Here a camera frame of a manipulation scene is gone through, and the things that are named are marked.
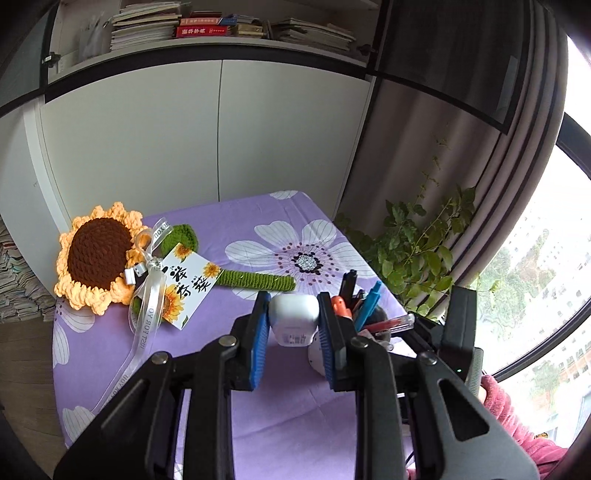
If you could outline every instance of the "white ribbon bow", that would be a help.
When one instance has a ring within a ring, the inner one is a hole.
[[[156,336],[156,330],[162,317],[164,306],[164,292],[166,288],[166,276],[161,270],[161,259],[153,256],[154,250],[162,242],[173,228],[168,224],[165,218],[156,222],[154,228],[142,230],[135,236],[134,247],[142,252],[145,259],[145,265],[148,268],[148,277],[143,285],[137,288],[129,304],[129,324],[135,327],[134,341],[129,355],[121,365],[121,368],[109,384],[109,387],[99,400],[93,413],[98,413],[103,406],[115,396],[115,394],[125,385],[135,371],[151,355],[152,343]],[[150,241],[142,247],[142,240],[149,237]],[[136,317],[133,311],[134,298],[142,298],[142,306],[139,315]]]

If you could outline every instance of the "green crocheted leaf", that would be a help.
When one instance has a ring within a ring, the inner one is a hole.
[[[185,247],[197,252],[199,242],[197,241],[197,235],[195,235],[195,232],[190,225],[184,223],[173,227],[173,231],[170,232],[160,244],[162,256],[166,257],[177,244],[183,244]]]

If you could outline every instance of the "gift tag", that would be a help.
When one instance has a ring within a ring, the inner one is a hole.
[[[182,330],[214,286],[222,269],[182,244],[162,261],[166,292],[162,318]]]

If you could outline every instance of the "orange object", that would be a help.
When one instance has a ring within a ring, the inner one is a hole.
[[[343,297],[335,295],[334,297],[332,297],[331,303],[333,306],[333,310],[337,315],[353,320],[353,314],[351,313],[351,310],[347,308],[347,305],[345,304]]]

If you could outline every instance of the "curtain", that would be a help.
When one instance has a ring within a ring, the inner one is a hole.
[[[383,228],[385,200],[414,201],[425,174],[439,184],[428,181],[421,201],[431,214],[457,184],[476,186],[472,223],[447,244],[451,275],[460,285],[486,267],[515,226],[560,129],[567,37],[537,2],[530,25],[525,79],[507,135],[442,100],[384,80],[340,204],[352,227],[374,236]]]

